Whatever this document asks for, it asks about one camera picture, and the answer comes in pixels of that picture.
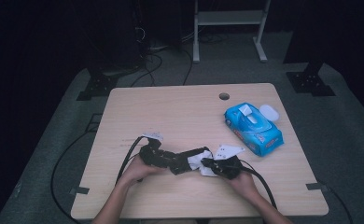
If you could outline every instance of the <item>human arm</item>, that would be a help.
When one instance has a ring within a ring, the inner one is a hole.
[[[255,207],[266,223],[292,223],[259,194],[252,174],[241,172],[232,180],[226,178],[224,180],[229,183],[240,196],[242,196]]]
[[[118,223],[130,186],[137,183],[138,180],[162,170],[164,169],[145,165],[139,155],[135,156],[92,223]]]

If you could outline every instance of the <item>table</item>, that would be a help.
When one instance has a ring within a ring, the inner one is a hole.
[[[261,46],[264,25],[266,24],[271,0],[266,0],[263,10],[240,10],[240,11],[199,11],[198,1],[195,1],[194,9],[194,40],[193,61],[200,61],[199,50],[199,26],[204,25],[258,25],[258,35],[253,37],[255,48],[262,63],[267,62],[266,54]]]
[[[227,93],[229,100],[219,98]],[[321,216],[328,212],[322,192],[308,190],[315,177],[302,151],[287,112],[269,83],[173,86],[114,89],[109,95],[80,186],[72,207],[74,218],[94,218],[115,185],[119,168],[133,141],[142,133],[159,132],[161,149],[182,152],[220,144],[244,146],[224,122],[227,108],[248,102],[272,105],[280,114],[275,123],[285,143],[264,158],[249,149],[238,157],[249,162],[267,181],[281,213],[286,216]],[[147,142],[141,142],[135,149]],[[255,178],[260,193],[264,187]],[[198,171],[152,175],[134,185],[121,217],[257,217],[259,214],[218,177]]]

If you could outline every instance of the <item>blue wipes package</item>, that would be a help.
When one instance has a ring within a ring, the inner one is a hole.
[[[282,133],[249,103],[233,106],[225,112],[229,128],[258,156],[265,156],[284,144]]]

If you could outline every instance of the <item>floor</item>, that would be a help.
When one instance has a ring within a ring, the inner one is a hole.
[[[148,55],[146,65],[149,71],[154,70],[152,77],[140,78],[147,73],[140,69],[121,77],[116,87],[274,84],[315,176],[327,186],[324,196],[329,213],[323,217],[291,217],[292,221],[348,223],[349,213],[355,223],[364,223],[363,106],[350,92],[343,76],[326,64],[319,75],[335,96],[296,93],[286,72],[300,72],[306,64],[283,64],[291,33],[263,35],[266,63],[259,61],[253,35],[222,35],[222,41],[216,44],[201,44],[200,63],[191,63],[191,42],[183,45],[182,50],[168,49],[155,53],[156,56]],[[0,223],[73,223],[67,214],[95,137],[95,132],[85,131],[91,118],[93,125],[99,121],[101,116],[94,115],[104,111],[107,100],[106,96],[94,96],[77,101],[89,81],[90,74],[84,69],[71,83],[4,207]],[[54,202],[52,192],[66,214]]]

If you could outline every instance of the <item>white metal stand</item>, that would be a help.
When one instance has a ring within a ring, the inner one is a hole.
[[[271,0],[266,0],[263,10],[245,11],[199,11],[198,0],[195,1],[194,13],[194,42],[193,42],[193,61],[200,61],[199,52],[199,26],[201,25],[238,25],[254,24],[259,25],[258,36],[253,37],[260,61],[267,62],[266,54],[261,46],[260,40],[266,23]]]

